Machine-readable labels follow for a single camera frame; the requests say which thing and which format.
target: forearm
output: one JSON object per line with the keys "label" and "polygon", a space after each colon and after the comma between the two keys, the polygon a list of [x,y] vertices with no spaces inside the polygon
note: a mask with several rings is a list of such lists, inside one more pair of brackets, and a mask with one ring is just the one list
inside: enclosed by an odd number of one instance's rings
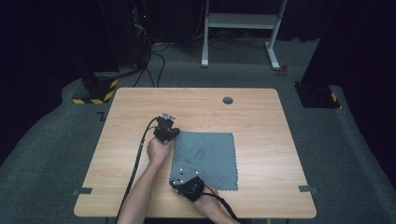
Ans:
{"label": "forearm", "polygon": [[234,224],[239,223],[234,220],[232,217],[227,215],[224,211],[219,209],[218,211],[214,212],[211,216],[208,217],[212,222],[215,224]]}
{"label": "forearm", "polygon": [[120,210],[118,223],[143,223],[149,210],[153,182],[160,168],[161,165],[157,163],[148,165],[125,199]]}

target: yellow warning stripe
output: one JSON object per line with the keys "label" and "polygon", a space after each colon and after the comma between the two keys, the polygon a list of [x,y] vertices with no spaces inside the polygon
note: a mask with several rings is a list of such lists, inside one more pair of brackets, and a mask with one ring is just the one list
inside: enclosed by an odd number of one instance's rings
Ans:
{"label": "yellow warning stripe", "polygon": [[107,100],[109,100],[110,98],[111,98],[111,96],[113,96],[113,92],[114,91],[111,91],[111,92],[109,92],[107,95],[106,95],[106,97],[105,97],[105,102],[107,101]]}
{"label": "yellow warning stripe", "polygon": [[82,101],[81,99],[73,99],[73,103],[75,103],[76,105],[84,105],[85,102]]}
{"label": "yellow warning stripe", "polygon": [[119,83],[119,80],[118,80],[118,79],[114,80],[114,81],[111,83],[110,88],[115,87],[115,86],[117,85],[117,83]]}
{"label": "yellow warning stripe", "polygon": [[99,105],[99,104],[102,104],[102,103],[103,103],[103,101],[98,100],[98,99],[91,99],[91,102],[93,102],[93,103],[96,104],[96,105]]}
{"label": "yellow warning stripe", "polygon": [[334,92],[332,92],[332,99],[336,102],[337,101],[337,96],[335,95]]}

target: human hand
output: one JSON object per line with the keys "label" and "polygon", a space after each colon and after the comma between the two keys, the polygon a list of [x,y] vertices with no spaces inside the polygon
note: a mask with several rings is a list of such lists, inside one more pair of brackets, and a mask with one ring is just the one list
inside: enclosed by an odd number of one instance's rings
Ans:
{"label": "human hand", "polygon": [[169,151],[173,148],[174,140],[167,141],[165,143],[160,142],[158,138],[154,137],[148,142],[147,153],[149,162],[154,164],[163,164],[163,161],[169,154]]}

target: wooden table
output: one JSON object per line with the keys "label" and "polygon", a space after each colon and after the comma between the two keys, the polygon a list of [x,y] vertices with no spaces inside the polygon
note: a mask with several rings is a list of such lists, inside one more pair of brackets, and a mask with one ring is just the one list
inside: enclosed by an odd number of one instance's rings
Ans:
{"label": "wooden table", "polygon": [[[233,103],[224,104],[224,97],[232,97]],[[79,194],[77,216],[117,215],[143,132],[163,113],[176,117],[174,127],[182,131],[233,133],[239,190],[219,194],[238,217],[316,215],[310,192],[299,191],[307,183],[275,90],[120,88],[82,186],[92,192]],[[148,132],[146,143],[152,136]],[[169,185],[172,157],[156,179],[148,217],[202,217]],[[144,151],[135,181],[148,162]]]}

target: gray towel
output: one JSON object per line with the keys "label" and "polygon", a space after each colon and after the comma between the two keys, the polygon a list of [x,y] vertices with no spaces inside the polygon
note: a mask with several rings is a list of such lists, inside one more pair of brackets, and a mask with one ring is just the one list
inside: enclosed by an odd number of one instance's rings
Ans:
{"label": "gray towel", "polygon": [[198,172],[215,189],[238,190],[233,134],[180,132],[169,181],[177,179],[180,169]]}

